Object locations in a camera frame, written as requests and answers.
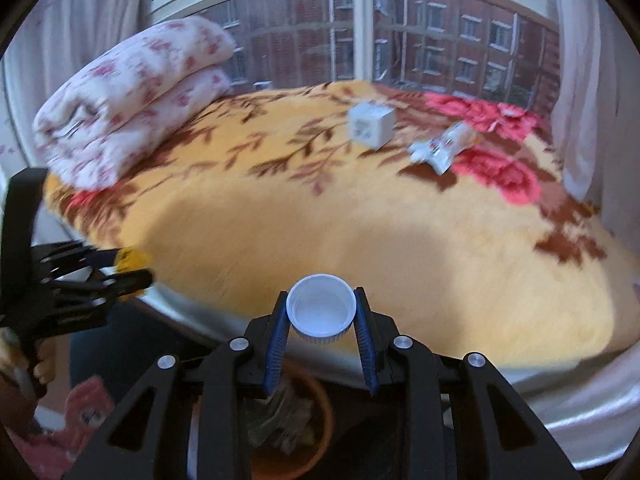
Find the black gripper frame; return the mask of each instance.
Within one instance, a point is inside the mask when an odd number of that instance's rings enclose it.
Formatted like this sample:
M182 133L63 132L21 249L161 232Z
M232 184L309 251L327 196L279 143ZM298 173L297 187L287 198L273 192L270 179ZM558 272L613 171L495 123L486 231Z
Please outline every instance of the black gripper frame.
M101 274L98 269L112 266L118 250L99 251L78 241L32 247L46 176L47 170L27 168L10 179L0 248L0 327L10 330L10 338L29 360L31 385L38 398L47 389L33 377L37 342L104 325L119 297L153 282L146 269ZM86 267L92 276L85 282L57 280Z
M21 220L19 214L5 214L2 236L0 324L30 342L104 323L118 295L143 288L150 280L149 274L125 273L89 285L52 285L55 277L75 268L108 265L105 261L113 254L76 242L31 252L40 203L32 192L34 183L41 189L44 175L30 171L12 179L9 211L15 209L17 189L31 197L21 205L30 209ZM18 220L30 226L28 233ZM7 241L9 230L16 235L12 242ZM360 349L367 361L367 384L372 394L397 393L403 406L399 480L580 479L544 425L488 359L477 353L462 360L434 354L419 341L400 336L392 318L372 312L362 288L354 292L354 324L367 341ZM282 337L283 327L288 330L282 323L286 296L280 294L270 316L252 320L243 338L218 346L205 358L159 359L108 416L64 479L186 480L191 415L201 397L195 480L249 480L242 404L265 397L266 378L279 377L274 341ZM445 443L443 394L452 409L454 450ZM2 427L0 441L0 470L12 480L35 480ZM610 480L640 478L639 449L636 435ZM446 468L449 453L455 454L454 476Z

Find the bed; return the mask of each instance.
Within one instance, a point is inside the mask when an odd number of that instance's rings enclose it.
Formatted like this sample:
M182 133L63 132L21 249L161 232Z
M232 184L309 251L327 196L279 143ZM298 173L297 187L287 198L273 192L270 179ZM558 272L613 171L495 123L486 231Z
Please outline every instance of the bed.
M362 101L396 110L376 152L348 139ZM407 146L458 120L481 140L449 171L410 163ZM564 192L543 126L508 105L366 82L261 91L214 102L108 190L50 175L46 201L98 247L142 250L162 284L149 301L220 337L328 272L433 351L480 351L534 392L532 376L548 383L640 338L640 260ZM353 335L312 360L356 377Z

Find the flower pot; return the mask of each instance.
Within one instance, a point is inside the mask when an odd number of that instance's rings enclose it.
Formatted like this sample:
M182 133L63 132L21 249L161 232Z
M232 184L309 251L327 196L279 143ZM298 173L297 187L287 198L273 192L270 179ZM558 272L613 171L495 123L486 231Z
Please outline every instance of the flower pot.
M290 363L283 366L283 373L289 376L297 394L314 401L311 425L316 443L313 446L298 446L290 455L269 446L253 450L253 480L294 480L301 477L322 458L334 433L334 409L322 384Z

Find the curtain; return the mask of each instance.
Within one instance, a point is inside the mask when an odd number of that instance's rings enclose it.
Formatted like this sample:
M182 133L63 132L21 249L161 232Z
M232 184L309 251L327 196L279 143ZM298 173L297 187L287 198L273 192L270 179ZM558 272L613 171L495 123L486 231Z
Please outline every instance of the curtain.
M605 0L558 0L558 11L561 87L551 127L564 186L600 206L604 227L640 254L640 54ZM635 288L640 301L640 279ZM519 391L575 466L615 460L640 425L640 342Z
M558 0L558 11L561 87L551 126L564 186L600 206L604 227L640 254L640 54L605 0Z
M145 27L144 0L39 0L2 58L0 183L28 166L44 166L31 123L42 104L73 74ZM41 211L37 243L69 238Z

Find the dice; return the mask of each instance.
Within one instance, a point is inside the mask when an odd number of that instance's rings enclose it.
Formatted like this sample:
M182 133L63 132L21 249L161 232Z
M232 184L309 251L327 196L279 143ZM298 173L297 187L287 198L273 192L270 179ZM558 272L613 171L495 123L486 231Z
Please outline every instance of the dice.
M396 114L393 108L360 103L349 110L349 138L379 150L394 136Z

